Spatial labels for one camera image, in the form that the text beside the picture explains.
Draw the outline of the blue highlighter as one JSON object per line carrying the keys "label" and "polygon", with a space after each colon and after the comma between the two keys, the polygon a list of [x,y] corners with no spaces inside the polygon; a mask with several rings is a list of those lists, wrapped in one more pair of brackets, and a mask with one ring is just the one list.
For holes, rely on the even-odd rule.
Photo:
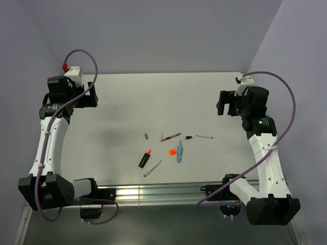
{"label": "blue highlighter", "polygon": [[182,145],[182,141],[180,141],[178,146],[177,146],[177,151],[176,151],[176,161],[177,161],[177,163],[181,163],[182,154],[183,154],[183,145]]}

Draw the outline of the orange highlighter cap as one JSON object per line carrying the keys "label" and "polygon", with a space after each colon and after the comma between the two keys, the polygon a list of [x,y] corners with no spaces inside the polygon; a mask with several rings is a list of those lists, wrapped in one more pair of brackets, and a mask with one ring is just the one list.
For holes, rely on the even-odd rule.
{"label": "orange highlighter cap", "polygon": [[176,150],[175,150],[175,149],[170,149],[170,150],[169,150],[169,154],[170,154],[171,156],[175,155],[175,154],[176,154]]}

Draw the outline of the black orange highlighter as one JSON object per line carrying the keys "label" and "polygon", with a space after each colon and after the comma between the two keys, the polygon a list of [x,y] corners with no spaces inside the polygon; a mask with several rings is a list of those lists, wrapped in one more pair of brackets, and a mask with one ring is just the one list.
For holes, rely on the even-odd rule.
{"label": "black orange highlighter", "polygon": [[140,163],[139,163],[139,167],[140,168],[144,168],[144,166],[146,165],[147,161],[149,160],[151,156],[151,150],[148,150],[147,152],[144,153]]}

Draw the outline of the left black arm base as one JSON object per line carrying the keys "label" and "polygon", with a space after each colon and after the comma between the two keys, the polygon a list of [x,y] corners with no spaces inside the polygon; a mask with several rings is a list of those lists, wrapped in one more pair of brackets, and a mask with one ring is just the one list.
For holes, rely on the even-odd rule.
{"label": "left black arm base", "polygon": [[[100,188],[95,194],[76,199],[74,204],[80,206],[79,214],[81,221],[89,225],[102,225],[113,220],[119,212],[119,205],[115,198],[115,188]],[[114,205],[116,210],[108,219],[100,221],[101,215],[104,214],[105,205]]]}

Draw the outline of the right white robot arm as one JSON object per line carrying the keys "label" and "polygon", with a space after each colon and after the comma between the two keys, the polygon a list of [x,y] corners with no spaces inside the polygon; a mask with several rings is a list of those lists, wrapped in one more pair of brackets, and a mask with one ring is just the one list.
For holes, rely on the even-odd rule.
{"label": "right white robot arm", "polygon": [[242,127],[253,150],[259,189],[245,177],[226,175],[221,193],[227,199],[235,196],[246,206],[246,216],[252,225],[285,226],[300,210],[300,201],[293,198],[279,160],[277,130],[272,117],[267,116],[269,91],[262,87],[246,87],[241,93],[222,90],[217,102],[218,115],[228,106],[228,115],[240,116]]}

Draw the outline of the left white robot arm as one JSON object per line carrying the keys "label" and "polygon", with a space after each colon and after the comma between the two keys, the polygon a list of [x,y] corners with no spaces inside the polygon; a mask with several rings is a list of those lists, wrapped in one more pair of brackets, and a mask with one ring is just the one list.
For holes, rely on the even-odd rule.
{"label": "left white robot arm", "polygon": [[69,181],[61,174],[63,142],[74,110],[98,105],[94,83],[87,84],[85,88],[67,76],[47,80],[37,154],[28,176],[18,181],[20,193],[35,211],[70,206],[78,198],[93,204],[100,197],[94,178]]}

